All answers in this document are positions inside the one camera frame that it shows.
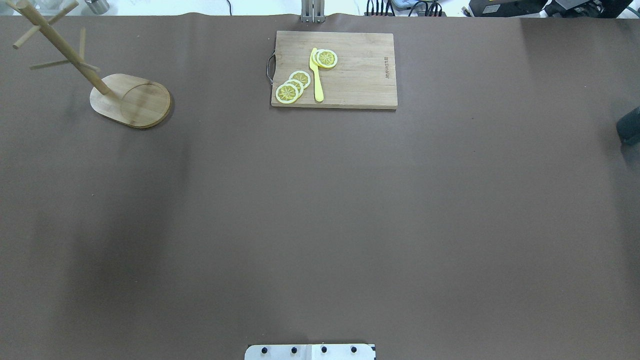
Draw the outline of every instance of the black object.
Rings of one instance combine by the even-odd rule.
[[[618,17],[632,0],[553,0],[545,12],[553,17]]]
[[[387,0],[387,7],[385,9],[385,0],[376,0],[376,7],[373,6],[373,0],[367,0],[367,10],[364,13],[365,16],[396,16],[394,7],[391,5],[391,0]]]
[[[419,4],[424,4],[424,11],[422,12],[423,16],[430,16],[430,17],[441,17],[442,16],[442,5],[438,4],[438,0],[432,0],[432,1],[426,1],[426,0],[420,0],[417,1],[415,4],[413,4],[413,6],[411,7],[411,10],[409,11],[409,15],[407,16],[411,16],[411,14],[413,13],[413,11],[415,10],[415,7],[418,6]]]
[[[640,142],[640,106],[618,120],[616,124],[620,141],[627,145]]]
[[[547,0],[471,0],[469,8],[475,17],[512,17],[539,13]]]

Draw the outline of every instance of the lemon slice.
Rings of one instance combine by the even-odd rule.
[[[300,92],[296,85],[291,83],[284,83],[276,89],[276,99],[283,104],[290,104],[300,96]]]
[[[318,49],[314,55],[314,62],[325,69],[330,69],[338,63],[338,56],[329,49]]]
[[[308,72],[298,70],[291,73],[289,79],[295,79],[302,83],[303,87],[306,89],[309,84],[311,84],[311,76],[309,76]]]
[[[296,89],[298,89],[298,97],[301,97],[302,93],[305,91],[305,85],[300,80],[289,79],[289,80],[285,81],[284,83],[285,84],[292,84],[293,86],[295,86]]]

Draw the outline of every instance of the metal stand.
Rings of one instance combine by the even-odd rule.
[[[302,0],[302,22],[324,22],[324,0]]]

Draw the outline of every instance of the metal bracket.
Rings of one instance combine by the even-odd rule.
[[[376,360],[374,344],[252,345],[244,360]]]
[[[324,0],[302,0],[302,22],[324,22]]]

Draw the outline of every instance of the wooden pole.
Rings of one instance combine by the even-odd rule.
[[[71,45],[47,22],[47,19],[36,10],[33,5],[27,0],[20,0],[17,3],[17,8],[20,13],[23,14],[34,25],[40,26],[40,32],[55,46],[59,52],[64,55],[73,66],[102,94],[106,95],[111,92],[111,89],[102,81],[100,76],[87,67],[82,66],[80,63],[84,60],[78,55]]]

